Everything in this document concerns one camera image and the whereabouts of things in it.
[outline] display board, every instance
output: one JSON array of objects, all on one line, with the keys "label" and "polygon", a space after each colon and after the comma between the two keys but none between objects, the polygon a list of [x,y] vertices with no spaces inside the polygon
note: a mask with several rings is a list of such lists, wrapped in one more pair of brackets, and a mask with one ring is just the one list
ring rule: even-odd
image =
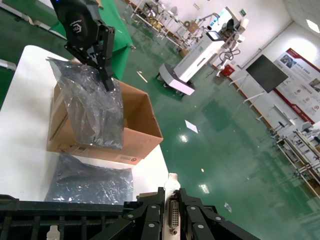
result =
[{"label": "display board", "polygon": [[320,69],[292,48],[274,61],[286,79],[274,91],[305,122],[320,121]]},{"label": "display board", "polygon": [[265,55],[261,55],[255,60],[246,71],[267,93],[270,93],[288,78],[288,76]]}]

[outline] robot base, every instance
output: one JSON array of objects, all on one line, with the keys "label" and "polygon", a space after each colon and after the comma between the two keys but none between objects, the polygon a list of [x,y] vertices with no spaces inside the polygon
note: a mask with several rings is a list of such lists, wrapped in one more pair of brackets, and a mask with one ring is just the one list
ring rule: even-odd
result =
[{"label": "robot base", "polygon": [[161,77],[163,81],[170,86],[173,89],[178,90],[179,92],[185,94],[185,95],[191,95],[195,91],[195,87],[192,84],[187,84],[184,81],[180,80],[175,71],[174,68],[167,64],[163,63],[159,68],[159,74],[157,76],[158,78]]}]

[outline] black robotic arm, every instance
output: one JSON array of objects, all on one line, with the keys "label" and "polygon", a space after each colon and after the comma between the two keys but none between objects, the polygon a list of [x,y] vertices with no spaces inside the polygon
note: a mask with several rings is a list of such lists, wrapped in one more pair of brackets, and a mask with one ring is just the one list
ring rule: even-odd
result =
[{"label": "black robotic arm", "polygon": [[107,26],[101,19],[97,2],[50,1],[66,33],[67,43],[64,47],[82,64],[98,69],[106,90],[113,90],[111,58],[115,28]]}]

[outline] poster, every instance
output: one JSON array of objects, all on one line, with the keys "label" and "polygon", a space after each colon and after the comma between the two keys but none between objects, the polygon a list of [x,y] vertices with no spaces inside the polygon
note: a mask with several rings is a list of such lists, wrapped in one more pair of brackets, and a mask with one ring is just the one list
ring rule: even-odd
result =
[{"label": "poster", "polygon": [[274,64],[288,78],[274,89],[299,117],[311,124],[320,121],[320,69],[288,49]]}]

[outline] white robot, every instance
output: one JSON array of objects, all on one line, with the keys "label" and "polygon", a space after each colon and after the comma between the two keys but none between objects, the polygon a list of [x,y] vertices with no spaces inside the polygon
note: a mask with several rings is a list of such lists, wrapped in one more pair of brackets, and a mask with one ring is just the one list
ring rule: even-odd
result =
[{"label": "white robot", "polygon": [[214,55],[215,59],[221,59],[218,65],[219,75],[227,62],[240,53],[236,48],[245,39],[241,34],[247,25],[247,19],[243,19],[236,26],[234,20],[230,19],[219,33],[208,30],[176,67],[163,63],[159,68],[158,80],[164,81],[164,86],[170,86],[181,95],[191,95],[195,87],[189,80]]}]

